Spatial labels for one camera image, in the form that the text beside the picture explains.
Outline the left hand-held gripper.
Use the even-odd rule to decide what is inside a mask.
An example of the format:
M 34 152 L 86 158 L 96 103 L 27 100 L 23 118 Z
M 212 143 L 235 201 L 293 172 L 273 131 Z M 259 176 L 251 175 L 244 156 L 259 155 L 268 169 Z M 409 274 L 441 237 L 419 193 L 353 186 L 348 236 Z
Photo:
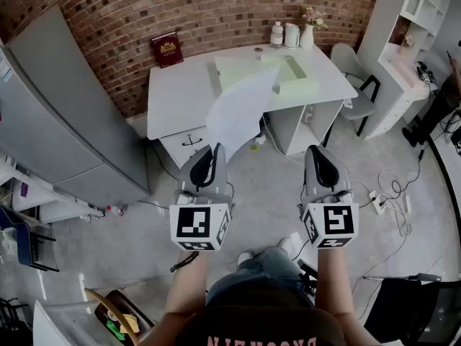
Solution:
M 182 166 L 175 194 L 169 206 L 171 240 L 188 252 L 219 251 L 233 210 L 221 143 L 201 148 Z

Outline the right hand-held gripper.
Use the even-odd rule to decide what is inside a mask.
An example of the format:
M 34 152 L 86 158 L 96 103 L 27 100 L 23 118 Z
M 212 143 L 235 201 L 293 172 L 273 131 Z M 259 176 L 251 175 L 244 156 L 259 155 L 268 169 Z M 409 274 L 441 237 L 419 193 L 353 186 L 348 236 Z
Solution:
M 298 207 L 312 247 L 347 246 L 359 233 L 359 204 L 353 201 L 347 168 L 327 149 L 309 146 L 305 188 Z

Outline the white A4 paper sheet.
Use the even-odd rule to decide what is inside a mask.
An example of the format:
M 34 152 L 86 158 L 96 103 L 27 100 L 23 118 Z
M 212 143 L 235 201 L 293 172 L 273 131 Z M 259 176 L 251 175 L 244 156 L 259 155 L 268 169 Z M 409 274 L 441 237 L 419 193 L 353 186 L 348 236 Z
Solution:
M 221 145 L 225 160 L 260 133 L 259 121 L 272 97 L 279 65 L 266 66 L 224 89 L 206 117 L 211 147 Z

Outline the pale green folder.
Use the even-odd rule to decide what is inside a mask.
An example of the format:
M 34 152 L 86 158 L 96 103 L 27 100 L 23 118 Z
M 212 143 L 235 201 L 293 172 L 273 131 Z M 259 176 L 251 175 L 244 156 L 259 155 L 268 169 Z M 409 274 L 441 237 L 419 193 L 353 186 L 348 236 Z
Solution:
M 280 97 L 292 98 L 317 94 L 319 82 L 313 74 L 306 73 L 292 56 L 261 55 L 256 59 L 215 57 L 221 89 L 225 90 L 238 81 L 270 67 L 277 67 L 278 74 L 272 89 Z

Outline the person's left forearm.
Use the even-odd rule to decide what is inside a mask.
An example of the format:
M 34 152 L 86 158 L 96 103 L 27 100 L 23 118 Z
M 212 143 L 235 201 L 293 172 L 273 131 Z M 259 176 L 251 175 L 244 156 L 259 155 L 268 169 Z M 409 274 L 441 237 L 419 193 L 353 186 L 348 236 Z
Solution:
M 164 315 L 138 346 L 174 346 L 176 336 L 198 311 L 205 307 L 207 253 L 202 252 L 174 273 Z

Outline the person's right forearm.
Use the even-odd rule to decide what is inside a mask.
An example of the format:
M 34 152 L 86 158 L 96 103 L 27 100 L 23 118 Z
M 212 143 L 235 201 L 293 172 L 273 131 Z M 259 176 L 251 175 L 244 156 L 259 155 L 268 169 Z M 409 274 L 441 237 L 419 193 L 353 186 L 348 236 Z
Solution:
M 355 317 L 344 249 L 319 249 L 317 272 L 315 306 L 340 324 L 348 346 L 378 346 Z

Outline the grey chair with black legs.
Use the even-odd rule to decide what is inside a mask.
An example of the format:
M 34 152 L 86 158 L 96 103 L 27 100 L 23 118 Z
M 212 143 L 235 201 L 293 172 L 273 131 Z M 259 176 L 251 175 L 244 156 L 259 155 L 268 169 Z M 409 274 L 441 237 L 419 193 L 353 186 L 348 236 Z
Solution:
M 355 123 L 357 135 L 361 136 L 368 117 L 376 110 L 380 82 L 365 70 L 354 49 L 345 43 L 333 46 L 330 59 L 357 92 L 356 97 L 344 100 L 340 114 Z

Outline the white desk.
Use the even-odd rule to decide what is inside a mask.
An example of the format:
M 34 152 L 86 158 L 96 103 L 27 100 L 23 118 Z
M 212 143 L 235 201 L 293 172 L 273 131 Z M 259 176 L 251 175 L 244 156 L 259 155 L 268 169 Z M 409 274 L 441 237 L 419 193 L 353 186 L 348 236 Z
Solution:
M 263 51 L 255 52 L 257 47 Z M 167 68 L 153 67 L 148 88 L 148 138 L 160 140 L 175 164 L 182 167 L 209 143 L 206 117 L 222 92 L 215 57 L 256 59 L 264 54 L 292 56 L 319 82 L 317 94 L 284 98 L 272 92 L 265 113 L 278 150 L 292 156 L 305 152 L 310 145 L 319 145 L 344 100 L 356 97 L 357 92 L 317 46 L 290 50 L 253 45 L 192 56 Z

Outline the black floor stand device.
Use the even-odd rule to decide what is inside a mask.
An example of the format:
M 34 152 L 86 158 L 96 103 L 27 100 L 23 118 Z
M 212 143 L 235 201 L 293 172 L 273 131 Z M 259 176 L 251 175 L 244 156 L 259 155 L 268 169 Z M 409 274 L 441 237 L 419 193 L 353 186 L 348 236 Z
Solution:
M 314 299 L 316 295 L 318 273 L 302 259 L 299 259 L 297 264 L 302 271 L 302 273 L 299 274 L 299 277 L 304 285 L 304 292 Z

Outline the person's legs in jeans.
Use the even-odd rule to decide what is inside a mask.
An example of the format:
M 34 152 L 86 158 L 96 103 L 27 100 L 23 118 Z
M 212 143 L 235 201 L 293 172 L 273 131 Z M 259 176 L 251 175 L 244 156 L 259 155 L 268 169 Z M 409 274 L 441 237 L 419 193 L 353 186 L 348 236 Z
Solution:
M 299 277 L 301 273 L 285 250 L 266 248 L 213 284 L 207 305 L 312 307 Z

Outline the white shelf unit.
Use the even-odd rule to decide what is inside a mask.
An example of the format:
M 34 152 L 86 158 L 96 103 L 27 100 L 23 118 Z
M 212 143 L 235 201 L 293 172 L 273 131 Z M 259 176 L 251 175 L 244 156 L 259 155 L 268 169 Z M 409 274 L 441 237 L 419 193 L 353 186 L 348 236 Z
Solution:
M 446 17 L 450 0 L 376 0 L 358 59 L 380 82 L 375 112 L 362 130 L 365 140 L 410 121 L 430 94 L 416 65 L 425 59 Z

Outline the burgundy hardcover book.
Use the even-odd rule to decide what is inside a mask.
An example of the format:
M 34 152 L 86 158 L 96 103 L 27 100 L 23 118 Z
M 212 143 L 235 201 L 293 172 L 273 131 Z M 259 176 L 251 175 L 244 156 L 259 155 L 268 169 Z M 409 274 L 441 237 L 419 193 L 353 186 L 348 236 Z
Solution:
M 176 31 L 154 37 L 150 44 L 160 68 L 167 68 L 184 61 Z

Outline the white vase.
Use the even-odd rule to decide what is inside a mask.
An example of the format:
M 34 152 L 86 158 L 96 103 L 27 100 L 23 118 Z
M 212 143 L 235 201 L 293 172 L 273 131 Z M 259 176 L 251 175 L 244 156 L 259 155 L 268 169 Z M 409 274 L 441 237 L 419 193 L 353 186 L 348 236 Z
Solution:
M 305 29 L 300 34 L 299 46 L 303 50 L 310 50 L 313 47 L 313 44 L 314 44 L 313 29 L 314 29 L 314 26 L 305 24 Z

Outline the white electric kettle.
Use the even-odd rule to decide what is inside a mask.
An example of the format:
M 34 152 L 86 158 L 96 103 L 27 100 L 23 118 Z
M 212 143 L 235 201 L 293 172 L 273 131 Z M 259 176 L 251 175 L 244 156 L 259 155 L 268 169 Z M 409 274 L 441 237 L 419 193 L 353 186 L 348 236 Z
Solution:
M 300 28 L 292 23 L 285 25 L 284 46 L 287 49 L 294 50 L 299 46 Z

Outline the clear bottle with bear lid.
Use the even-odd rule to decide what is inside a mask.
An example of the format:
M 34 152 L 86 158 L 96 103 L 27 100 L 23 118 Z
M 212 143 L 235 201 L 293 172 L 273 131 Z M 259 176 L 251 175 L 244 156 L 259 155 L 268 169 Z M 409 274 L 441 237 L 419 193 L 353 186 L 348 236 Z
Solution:
M 272 26 L 270 35 L 270 45 L 274 49 L 280 49 L 283 44 L 283 26 L 280 21 L 276 21 Z

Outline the white side table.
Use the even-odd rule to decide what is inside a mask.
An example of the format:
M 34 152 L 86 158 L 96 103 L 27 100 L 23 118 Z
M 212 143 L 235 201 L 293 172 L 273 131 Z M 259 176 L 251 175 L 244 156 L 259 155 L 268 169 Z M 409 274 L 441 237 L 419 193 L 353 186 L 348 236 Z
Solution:
M 101 208 L 54 187 L 2 151 L 0 205 L 40 225 L 73 218 L 91 222 L 104 216 Z

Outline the pink flower bouquet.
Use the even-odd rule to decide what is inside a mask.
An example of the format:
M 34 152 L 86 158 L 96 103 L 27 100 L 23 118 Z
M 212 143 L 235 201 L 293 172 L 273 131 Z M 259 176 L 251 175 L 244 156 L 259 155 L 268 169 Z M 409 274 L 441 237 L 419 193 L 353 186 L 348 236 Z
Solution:
M 307 28 L 318 28 L 320 30 L 328 29 L 328 25 L 323 19 L 324 15 L 324 13 L 311 6 L 304 6 L 302 8 L 302 18 L 305 20 L 305 26 Z

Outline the person's torso in black shirt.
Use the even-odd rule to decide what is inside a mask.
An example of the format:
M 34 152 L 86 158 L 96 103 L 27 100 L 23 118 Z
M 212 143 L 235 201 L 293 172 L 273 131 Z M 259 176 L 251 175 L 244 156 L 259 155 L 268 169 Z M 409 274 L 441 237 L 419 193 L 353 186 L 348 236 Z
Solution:
M 174 346 L 346 346 L 339 323 L 313 307 L 212 306 L 194 315 Z

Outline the brown bin with coloured items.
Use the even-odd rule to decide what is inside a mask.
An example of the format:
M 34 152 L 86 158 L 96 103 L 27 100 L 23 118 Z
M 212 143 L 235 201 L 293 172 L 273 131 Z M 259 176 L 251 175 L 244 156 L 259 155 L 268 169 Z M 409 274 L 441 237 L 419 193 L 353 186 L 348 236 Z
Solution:
M 94 311 L 96 318 L 123 346 L 139 346 L 155 327 L 121 290 L 112 290 L 103 296 L 86 288 L 85 293 L 99 302 Z

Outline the blue chair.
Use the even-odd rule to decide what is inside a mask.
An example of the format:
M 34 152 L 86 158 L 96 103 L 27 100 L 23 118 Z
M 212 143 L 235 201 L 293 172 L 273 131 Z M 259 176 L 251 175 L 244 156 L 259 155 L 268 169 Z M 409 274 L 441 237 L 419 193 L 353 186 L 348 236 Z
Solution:
M 42 271 L 59 272 L 59 269 L 38 262 L 38 244 L 55 239 L 31 231 L 26 221 L 0 204 L 0 230 L 6 229 L 13 229 L 13 237 L 17 243 L 17 258 L 21 265 Z

